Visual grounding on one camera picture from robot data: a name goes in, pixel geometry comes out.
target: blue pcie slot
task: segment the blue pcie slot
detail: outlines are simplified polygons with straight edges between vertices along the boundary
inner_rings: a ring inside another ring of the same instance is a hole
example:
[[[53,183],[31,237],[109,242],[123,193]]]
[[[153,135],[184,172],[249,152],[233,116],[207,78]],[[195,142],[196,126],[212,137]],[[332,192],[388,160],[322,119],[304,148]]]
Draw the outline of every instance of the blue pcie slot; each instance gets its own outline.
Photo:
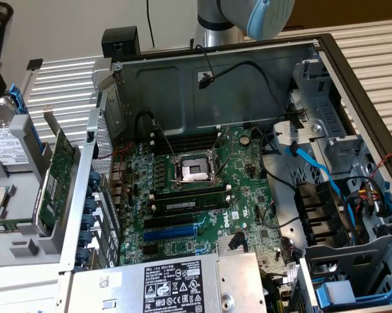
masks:
[[[143,233],[143,241],[156,241],[178,237],[197,237],[197,226],[188,225],[170,228],[167,230],[155,230]]]

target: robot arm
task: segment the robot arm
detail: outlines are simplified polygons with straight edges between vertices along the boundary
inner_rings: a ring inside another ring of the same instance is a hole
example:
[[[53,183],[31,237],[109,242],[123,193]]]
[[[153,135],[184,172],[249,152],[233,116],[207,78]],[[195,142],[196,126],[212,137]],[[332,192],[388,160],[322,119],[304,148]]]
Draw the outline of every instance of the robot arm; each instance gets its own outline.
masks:
[[[255,40],[272,39],[286,25],[294,0],[217,0],[223,16]]]
[[[198,0],[196,44],[204,47],[278,35],[292,13],[294,0]]]

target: psu label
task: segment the psu label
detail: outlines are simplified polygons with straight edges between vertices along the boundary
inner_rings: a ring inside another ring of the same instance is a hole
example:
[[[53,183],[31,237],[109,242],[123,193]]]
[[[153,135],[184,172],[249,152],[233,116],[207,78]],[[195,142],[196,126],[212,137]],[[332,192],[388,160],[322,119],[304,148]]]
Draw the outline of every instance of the psu label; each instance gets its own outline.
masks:
[[[204,312],[200,260],[145,268],[144,313]]]

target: hard drive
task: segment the hard drive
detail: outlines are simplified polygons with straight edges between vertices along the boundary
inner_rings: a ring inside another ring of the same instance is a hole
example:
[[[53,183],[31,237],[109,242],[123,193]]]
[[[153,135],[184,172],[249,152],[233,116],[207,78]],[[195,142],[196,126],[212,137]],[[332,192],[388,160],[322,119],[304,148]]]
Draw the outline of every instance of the hard drive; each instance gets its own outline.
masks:
[[[9,125],[13,117],[19,114],[12,98],[0,98],[0,161],[6,171],[29,171],[27,156],[19,139],[10,133]]]

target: green circuit board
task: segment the green circuit board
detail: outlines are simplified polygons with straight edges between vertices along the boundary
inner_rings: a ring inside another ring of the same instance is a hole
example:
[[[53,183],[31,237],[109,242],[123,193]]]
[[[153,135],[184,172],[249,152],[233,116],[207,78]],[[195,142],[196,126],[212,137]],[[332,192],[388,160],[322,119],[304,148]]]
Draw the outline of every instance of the green circuit board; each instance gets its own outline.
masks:
[[[39,217],[50,230],[65,210],[73,163],[74,148],[64,132],[59,130],[51,165],[44,180],[44,188],[41,189],[41,198],[37,202]]]
[[[160,258],[214,253],[218,250],[218,241],[230,240],[238,230],[245,233],[249,250],[257,255],[261,266],[281,271],[284,267],[282,258],[275,261],[275,250],[280,247],[278,230],[266,228],[261,219],[268,224],[277,225],[277,218],[271,212],[264,216],[265,209],[272,201],[267,179],[260,179],[259,143],[252,140],[248,147],[242,147],[239,139],[242,135],[250,136],[250,130],[242,127],[230,129],[230,140],[224,140],[217,149],[219,166],[230,155],[228,163],[219,175],[220,184],[232,186],[232,195],[228,207],[193,213],[194,223],[198,224],[197,236],[179,237],[174,239],[143,241],[144,221],[153,217],[148,208],[150,190],[162,194],[177,192],[174,182],[174,164],[171,155],[155,156],[146,145],[132,148],[125,163],[132,168],[133,183],[139,193],[134,194],[133,206],[128,205],[127,197],[122,195],[119,217],[123,226],[123,238],[120,250],[120,265],[137,264]],[[163,164],[164,178],[157,177],[157,166]],[[247,166],[254,166],[254,173],[247,171]],[[214,188],[213,185],[199,187],[196,184],[183,184],[182,190],[195,188]],[[145,245],[158,246],[158,254],[144,255]]]

